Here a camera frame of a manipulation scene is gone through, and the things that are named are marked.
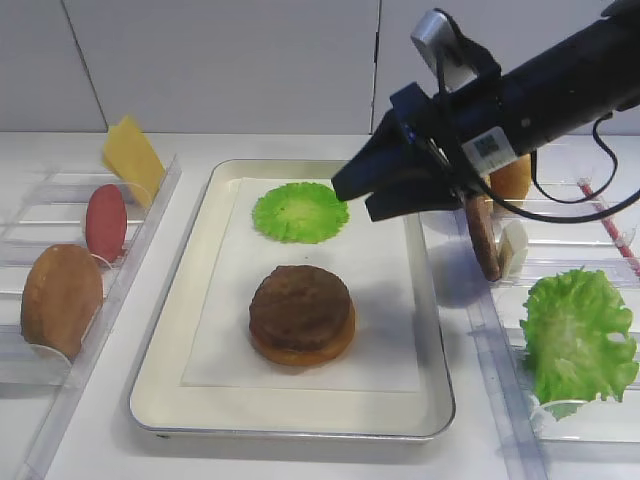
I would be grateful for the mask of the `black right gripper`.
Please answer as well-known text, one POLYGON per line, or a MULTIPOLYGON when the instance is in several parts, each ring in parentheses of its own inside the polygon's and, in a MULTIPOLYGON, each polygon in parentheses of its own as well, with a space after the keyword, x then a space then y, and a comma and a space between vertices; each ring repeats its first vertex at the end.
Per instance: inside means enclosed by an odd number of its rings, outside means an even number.
POLYGON ((451 116, 416 84, 390 97, 392 108, 362 149, 332 178, 340 200, 365 194, 372 221, 462 206, 457 193, 493 194, 465 156, 451 116))

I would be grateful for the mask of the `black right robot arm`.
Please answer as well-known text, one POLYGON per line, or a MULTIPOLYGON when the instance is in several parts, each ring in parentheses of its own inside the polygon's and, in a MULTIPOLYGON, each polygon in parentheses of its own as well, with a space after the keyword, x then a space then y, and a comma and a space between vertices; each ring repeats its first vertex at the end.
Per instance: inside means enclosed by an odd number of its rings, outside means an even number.
POLYGON ((437 78, 409 84, 363 148, 332 179, 374 221, 455 210, 489 193, 487 176, 585 124, 639 103, 639 5, 616 1, 598 21, 509 73, 441 9, 412 42, 437 78))

